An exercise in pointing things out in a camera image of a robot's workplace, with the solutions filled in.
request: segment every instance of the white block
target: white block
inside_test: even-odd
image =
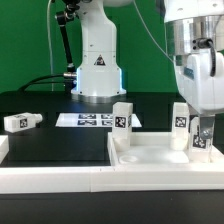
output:
[[[133,104],[118,102],[113,106],[112,135],[119,150],[128,150],[130,147],[130,134],[132,131]]]
[[[170,147],[174,150],[186,150],[189,138],[190,113],[186,103],[174,103],[172,137]]]
[[[0,163],[3,161],[7,153],[9,152],[8,136],[0,136]]]

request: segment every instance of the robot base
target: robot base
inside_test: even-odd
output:
[[[85,96],[82,94],[74,94],[72,92],[72,99],[82,101],[85,103],[112,103],[118,100],[126,99],[126,92],[115,96]]]

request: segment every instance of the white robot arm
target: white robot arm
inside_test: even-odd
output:
[[[76,87],[72,89],[72,98],[85,102],[106,103],[114,97],[122,96],[121,69],[116,63],[115,25],[107,18],[104,6],[120,7],[132,0],[63,0],[65,12],[57,15],[64,35],[64,44],[68,46],[64,26],[76,15],[82,26],[83,61],[78,67]],[[71,54],[66,52],[68,70],[74,68]]]
[[[177,86],[200,118],[200,137],[213,136],[214,116],[224,112],[223,0],[165,0],[168,53]]]

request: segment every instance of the white platform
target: white platform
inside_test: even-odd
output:
[[[169,139],[170,133],[132,133],[124,153],[109,133],[112,166],[1,168],[0,193],[224,189],[224,156],[215,147],[212,163],[192,163],[171,152]]]

